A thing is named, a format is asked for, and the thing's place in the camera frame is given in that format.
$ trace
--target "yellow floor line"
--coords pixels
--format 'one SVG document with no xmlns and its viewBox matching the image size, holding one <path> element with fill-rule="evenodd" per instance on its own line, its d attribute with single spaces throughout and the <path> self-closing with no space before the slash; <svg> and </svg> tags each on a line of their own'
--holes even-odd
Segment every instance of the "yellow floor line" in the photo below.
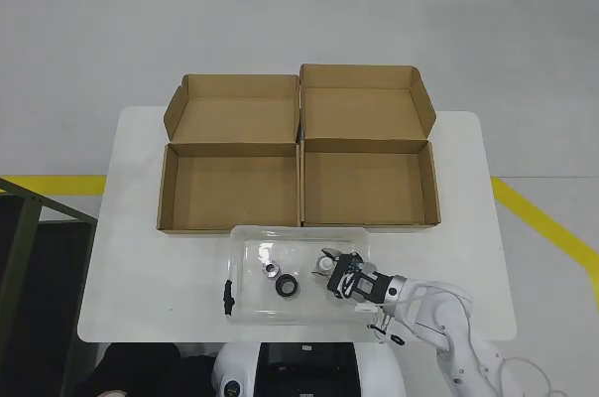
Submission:
<svg viewBox="0 0 599 397">
<path fill-rule="evenodd" d="M 47 196 L 99 196 L 105 187 L 105 176 L 102 175 L 3 178 Z M 599 254 L 500 179 L 492 178 L 491 185 L 497 201 L 586 269 L 599 308 Z"/>
<path fill-rule="evenodd" d="M 104 175 L 5 175 L 2 178 L 45 196 L 101 196 L 105 188 Z"/>
<path fill-rule="evenodd" d="M 599 308 L 599 254 L 498 178 L 491 186 L 497 201 L 586 269 Z"/>
</svg>

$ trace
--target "cardboard box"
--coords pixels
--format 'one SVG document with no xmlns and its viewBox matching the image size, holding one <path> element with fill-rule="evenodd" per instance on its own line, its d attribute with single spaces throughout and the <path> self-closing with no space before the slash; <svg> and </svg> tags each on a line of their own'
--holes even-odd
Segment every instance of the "cardboard box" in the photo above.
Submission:
<svg viewBox="0 0 599 397">
<path fill-rule="evenodd" d="M 427 136 L 436 114 L 413 66 L 303 65 L 305 225 L 440 223 Z"/>
<path fill-rule="evenodd" d="M 299 226 L 299 97 L 296 75 L 186 75 L 164 117 L 157 229 Z"/>
</svg>

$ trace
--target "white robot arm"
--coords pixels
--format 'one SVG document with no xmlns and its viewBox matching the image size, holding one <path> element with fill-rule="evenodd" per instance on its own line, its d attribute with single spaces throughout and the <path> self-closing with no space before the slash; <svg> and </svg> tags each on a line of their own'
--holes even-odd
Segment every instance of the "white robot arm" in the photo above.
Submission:
<svg viewBox="0 0 599 397">
<path fill-rule="evenodd" d="M 523 395 L 510 372 L 502 370 L 502 353 L 471 328 L 472 304 L 465 291 L 447 283 L 402 276 L 394 276 L 391 285 L 398 294 L 386 295 L 382 305 L 385 316 L 436 348 L 436 362 L 454 396 Z"/>
<path fill-rule="evenodd" d="M 471 328 L 471 297 L 447 283 L 386 276 L 364 263 L 355 252 L 323 249 L 335 263 L 327 289 L 337 298 L 371 302 L 382 308 L 380 326 L 369 328 L 388 334 L 390 319 L 436 348 L 436 361 L 447 386 L 456 397 L 522 396 L 517 383 L 503 371 L 505 359 L 491 343 Z M 401 339 L 391 335 L 391 339 Z"/>
</svg>

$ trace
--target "transparent plastic bin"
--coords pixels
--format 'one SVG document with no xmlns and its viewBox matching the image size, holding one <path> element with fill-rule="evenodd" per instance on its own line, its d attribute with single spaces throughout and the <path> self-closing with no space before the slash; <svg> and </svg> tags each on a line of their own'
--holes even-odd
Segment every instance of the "transparent plastic bin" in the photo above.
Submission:
<svg viewBox="0 0 599 397">
<path fill-rule="evenodd" d="M 321 248 L 357 251 L 368 258 L 368 232 L 357 227 L 236 226 L 230 236 L 228 280 L 235 305 L 230 322 L 267 325 L 317 325 L 366 323 L 374 315 L 355 312 L 348 301 L 336 299 L 324 276 L 313 274 Z M 291 274 L 299 290 L 290 298 L 276 292 L 276 281 L 262 269 L 268 261 L 280 266 L 280 275 Z"/>
</svg>

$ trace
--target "metal frame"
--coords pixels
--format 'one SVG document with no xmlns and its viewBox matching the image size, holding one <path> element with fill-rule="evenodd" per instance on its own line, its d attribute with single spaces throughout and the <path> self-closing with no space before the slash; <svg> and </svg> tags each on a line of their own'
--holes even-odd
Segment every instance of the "metal frame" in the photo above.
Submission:
<svg viewBox="0 0 599 397">
<path fill-rule="evenodd" d="M 53 199 L 29 191 L 28 189 L 24 189 L 2 178 L 0 178 L 0 190 L 4 191 L 5 194 L 17 196 L 24 200 L 22 204 L 20 218 L 16 227 L 15 235 L 13 236 L 13 243 L 11 244 L 11 250 L 7 261 L 7 266 L 4 270 L 4 275 L 2 277 L 2 282 L 0 285 L 1 368 L 4 360 L 7 342 L 11 334 L 16 310 L 20 302 L 22 287 L 24 285 L 26 272 L 29 266 L 29 259 L 31 256 L 33 242 L 35 240 L 35 235 L 40 221 L 40 213 L 42 212 L 42 207 L 48 207 L 50 209 L 56 210 L 65 215 L 71 216 L 77 220 L 92 225 L 90 242 L 88 243 L 87 255 L 84 264 L 84 275 L 87 271 L 88 263 L 90 261 L 90 253 L 92 251 L 92 238 L 94 236 L 97 219 L 74 208 L 71 208 L 67 205 L 64 205 L 60 202 L 57 202 Z M 81 286 L 81 292 L 79 297 L 82 295 L 84 284 L 85 277 Z"/>
</svg>

